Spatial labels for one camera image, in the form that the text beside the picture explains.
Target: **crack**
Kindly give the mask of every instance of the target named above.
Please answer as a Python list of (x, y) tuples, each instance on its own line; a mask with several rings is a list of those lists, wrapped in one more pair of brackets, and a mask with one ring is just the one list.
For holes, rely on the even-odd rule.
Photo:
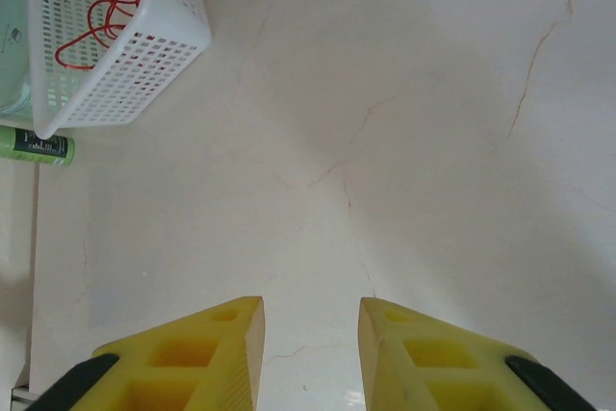
[(281, 358), (292, 358), (292, 357), (296, 356), (298, 353), (300, 353), (302, 350), (305, 350), (306, 348), (308, 348), (308, 346), (301, 346), (300, 348), (297, 348), (293, 353), (288, 354), (288, 355), (273, 355), (269, 360), (264, 361), (263, 365), (264, 366), (268, 365), (273, 360), (279, 360)]
[(550, 37), (550, 35), (553, 33), (556, 27), (558, 27), (561, 24), (567, 24), (571, 21), (571, 18), (574, 15), (574, 1), (575, 0), (567, 0), (567, 4), (566, 4), (567, 17), (564, 19), (558, 19), (554, 23), (552, 23), (548, 32), (539, 40), (539, 43), (537, 44), (537, 47), (535, 48), (535, 51), (532, 54), (532, 58), (530, 59), (530, 64), (528, 65), (528, 71), (526, 73), (524, 90), (522, 92), (522, 96), (520, 97), (520, 100), (518, 101), (518, 108), (516, 110), (516, 114), (513, 117), (513, 122), (511, 123), (511, 127), (509, 128), (509, 135), (507, 136), (508, 138), (511, 138), (513, 129), (515, 128), (516, 122), (518, 122), (518, 118), (520, 117), (520, 111), (522, 110), (522, 106), (524, 105), (524, 102), (526, 101), (526, 96), (528, 94), (528, 86), (530, 85), (530, 77), (535, 67), (535, 62), (537, 60), (539, 52), (541, 51), (545, 41)]
[(370, 276), (370, 272), (368, 271), (368, 267), (366, 266), (366, 264), (363, 261), (360, 261), (359, 263), (364, 268), (364, 271), (366, 272), (366, 278), (368, 279), (368, 282), (371, 285), (372, 297), (376, 297), (376, 287), (374, 286), (374, 282), (372, 281), (372, 278)]
[(332, 167), (330, 167), (321, 177), (319, 177), (317, 180), (313, 180), (312, 182), (310, 182), (306, 188), (312, 188), (315, 185), (317, 185), (321, 180), (323, 180), (327, 175), (329, 175), (336, 167), (341, 167), (344, 164), (346, 164), (347, 161), (338, 161), (336, 164), (334, 164)]
[(244, 55), (244, 59), (242, 60), (242, 64), (240, 64), (240, 67), (238, 68), (238, 84), (235, 87), (235, 91), (233, 92), (233, 97), (231, 98), (231, 103), (233, 103), (236, 99), (236, 97), (238, 96), (238, 93), (240, 92), (240, 87), (242, 86), (242, 76), (244, 75), (244, 66), (246, 64), (246, 62), (248, 61), (248, 57), (250, 57), (250, 55), (252, 54), (252, 52), (254, 51), (255, 48), (257, 48), (257, 43), (259, 43), (259, 39), (261, 38), (261, 34), (263, 34), (263, 30), (266, 27), (266, 24), (268, 24), (268, 21), (270, 19), (270, 12), (271, 9), (273, 8), (273, 4), (276, 2), (276, 0), (271, 0), (269, 2), (268, 8), (266, 9), (266, 15), (263, 18), (263, 22), (261, 23), (261, 26), (259, 26), (259, 31), (257, 31), (257, 36), (254, 38), (254, 41), (252, 41), (252, 45), (250, 45), (250, 48), (248, 48), (248, 51), (246, 52), (246, 54)]
[(578, 190), (578, 189), (574, 189), (574, 190), (570, 190), (572, 193), (577, 194), (578, 196), (583, 197), (584, 199), (586, 199), (588, 202), (596, 205), (597, 207), (607, 211), (607, 212), (611, 212), (612, 214), (616, 214), (616, 209), (612, 209), (611, 207), (608, 207), (604, 204), (602, 204), (599, 201), (596, 201), (595, 199), (593, 199), (592, 197), (586, 195), (583, 190)]
[(315, 347), (301, 346), (299, 348), (296, 348), (293, 353), (290, 353), (290, 354), (287, 354), (287, 355), (273, 355), (269, 359), (265, 360), (263, 362), (263, 365), (266, 366), (266, 365), (270, 364), (274, 360), (279, 360), (279, 359), (283, 359), (283, 358), (293, 358), (298, 353), (300, 353), (301, 351), (303, 351), (303, 350), (305, 350), (307, 348), (313, 349), (315, 351), (320, 351), (320, 350), (325, 350), (327, 348), (349, 348), (349, 347), (354, 347), (354, 345), (353, 344), (334, 344), (334, 345), (331, 345), (331, 346), (315, 346)]
[(342, 166), (340, 167), (340, 172), (343, 175), (343, 190), (345, 191), (346, 200), (348, 201), (348, 221), (350, 221), (350, 208), (352, 206), (352, 203), (350, 201), (350, 196), (348, 195), (347, 191), (347, 178), (345, 177), (345, 170), (342, 168)]
[(355, 138), (359, 135), (359, 133), (362, 131), (362, 129), (364, 127), (366, 127), (366, 124), (368, 123), (368, 119), (370, 118), (370, 116), (372, 116), (372, 114), (381, 106), (387, 104), (387, 103), (391, 103), (392, 101), (396, 100), (400, 94), (404, 91), (404, 89), (406, 89), (406, 87), (409, 85), (409, 83), (411, 82), (411, 79), (413, 78), (413, 74), (411, 74), (408, 79), (406, 79), (404, 81), (404, 83), (400, 86), (400, 88), (398, 89), (398, 91), (396, 91), (396, 93), (388, 98), (385, 98), (383, 100), (379, 100), (376, 103), (374, 103), (372, 106), (370, 106), (367, 110), (366, 110), (366, 114), (364, 115), (364, 120), (362, 121), (361, 125), (355, 130), (355, 132), (353, 132), (353, 135), (351, 136), (351, 138), (349, 139), (350, 144), (353, 144), (355, 142)]
[(84, 299), (84, 297), (88, 294), (88, 236), (87, 233), (84, 233), (84, 239), (82, 243), (82, 251), (84, 255), (84, 265), (83, 265), (83, 285), (84, 287), (79, 292), (79, 294), (74, 298), (73, 303), (70, 307), (70, 312), (68, 313), (67, 322), (73, 319), (73, 315), (75, 314), (75, 310), (79, 303)]
[(227, 152), (226, 156), (228, 156), (230, 159), (235, 160), (235, 161), (246, 161), (247, 163), (253, 163), (253, 164), (257, 164), (259, 166), (263, 166), (267, 170), (269, 170), (269, 173), (271, 174), (273, 179), (276, 182), (278, 182), (280, 185), (282, 185), (283, 187), (285, 187), (288, 190), (291, 190), (294, 187), (289, 182), (287, 182), (285, 179), (283, 179), (278, 174), (278, 171), (274, 168), (274, 166), (271, 163), (269, 163), (268, 161), (264, 161), (262, 159), (254, 159), (254, 158), (251, 158), (249, 156), (245, 156), (243, 153), (238, 153), (238, 152), (235, 152), (235, 151)]
[(370, 276), (370, 272), (368, 271), (368, 266), (366, 265), (366, 262), (364, 262), (359, 257), (359, 245), (358, 245), (357, 234), (355, 233), (355, 230), (353, 229), (352, 216), (351, 216), (352, 202), (350, 200), (350, 195), (348, 194), (348, 190), (347, 190), (347, 179), (345, 178), (345, 170), (342, 167), (340, 168), (340, 171), (343, 175), (343, 190), (345, 192), (346, 200), (348, 201), (348, 225), (351, 227), (351, 234), (353, 235), (353, 240), (355, 241), (355, 245), (357, 246), (357, 261), (359, 262), (359, 265), (362, 266), (362, 268), (364, 269), (364, 272), (366, 273), (366, 279), (368, 279), (368, 282), (370, 283), (370, 286), (372, 288), (372, 297), (376, 297), (376, 287), (374, 286), (374, 282), (372, 281), (372, 277)]
[(484, 138), (483, 139), (486, 143), (488, 143), (488, 145), (490, 145), (490, 147), (494, 150), (495, 154), (501, 154), (501, 151), (499, 150), (499, 148), (497, 147), (497, 145), (491, 141), (490, 139)]
[(266, 282), (264, 283), (264, 286), (267, 288), (270, 286), (271, 281), (273, 281), (274, 279), (280, 277), (281, 275), (278, 273), (272, 274), (268, 277), (268, 279), (266, 279)]

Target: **clear container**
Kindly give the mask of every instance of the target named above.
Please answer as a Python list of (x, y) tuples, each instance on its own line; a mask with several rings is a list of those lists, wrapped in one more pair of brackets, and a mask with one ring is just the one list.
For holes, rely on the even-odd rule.
[(32, 116), (27, 0), (0, 0), (0, 116)]

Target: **green bottle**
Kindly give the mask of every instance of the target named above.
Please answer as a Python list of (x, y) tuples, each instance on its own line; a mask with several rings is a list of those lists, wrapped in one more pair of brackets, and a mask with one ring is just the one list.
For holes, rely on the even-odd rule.
[(32, 130), (0, 125), (0, 157), (68, 166), (74, 155), (73, 139), (54, 135), (48, 140), (42, 140)]

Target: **white plastic basket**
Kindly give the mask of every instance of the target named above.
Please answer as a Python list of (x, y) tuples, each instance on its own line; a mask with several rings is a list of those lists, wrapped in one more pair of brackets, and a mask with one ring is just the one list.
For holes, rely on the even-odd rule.
[(202, 0), (141, 0), (110, 48), (92, 38), (64, 51), (94, 69), (64, 68), (56, 50), (87, 31), (94, 1), (28, 0), (33, 120), (43, 139), (61, 127), (131, 122), (211, 42)]

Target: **red wire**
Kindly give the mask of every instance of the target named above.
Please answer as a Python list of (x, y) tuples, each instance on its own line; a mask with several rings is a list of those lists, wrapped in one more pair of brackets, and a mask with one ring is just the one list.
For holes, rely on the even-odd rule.
[[(108, 39), (114, 40), (117, 39), (116, 31), (122, 31), (130, 18), (133, 17), (133, 14), (130, 11), (127, 11), (121, 6), (134, 6), (135, 10), (139, 6), (140, 0), (96, 0), (90, 4), (87, 12), (87, 21), (88, 21), (88, 30), (79, 36), (76, 39), (71, 40), (70, 42), (65, 43), (61, 47), (56, 50), (55, 59), (58, 64), (68, 69), (80, 69), (80, 70), (89, 70), (93, 69), (94, 65), (80, 65), (80, 64), (68, 64), (61, 59), (61, 54), (69, 47), (79, 43), (80, 41), (87, 39), (92, 36), (98, 43), (100, 43), (103, 47), (109, 48), (109, 44), (107, 44), (99, 34), (104, 34)], [(94, 10), (98, 6), (107, 5), (107, 10), (104, 12), (104, 22), (100, 26), (94, 25)], [(124, 15), (126, 19), (126, 23), (119, 21), (117, 18), (117, 14), (119, 13)], [(112, 17), (115, 16), (114, 24), (112, 24)]]

